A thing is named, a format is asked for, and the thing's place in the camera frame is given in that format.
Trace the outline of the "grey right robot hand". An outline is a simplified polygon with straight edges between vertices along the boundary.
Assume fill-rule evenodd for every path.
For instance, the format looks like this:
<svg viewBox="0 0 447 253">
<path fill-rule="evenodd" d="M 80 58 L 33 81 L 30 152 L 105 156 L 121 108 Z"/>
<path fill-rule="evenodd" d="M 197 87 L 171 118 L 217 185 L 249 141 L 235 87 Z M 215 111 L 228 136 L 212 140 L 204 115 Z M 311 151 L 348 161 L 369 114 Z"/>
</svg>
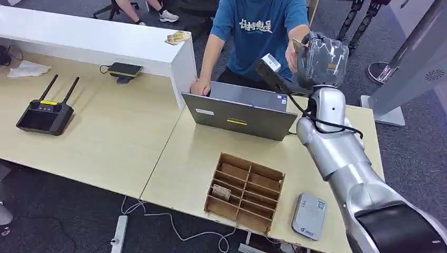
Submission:
<svg viewBox="0 0 447 253">
<path fill-rule="evenodd" d="M 297 53 L 298 84 L 340 87 L 346 74 L 349 48 L 322 33 L 310 32 L 301 41 L 293 40 Z"/>
</svg>

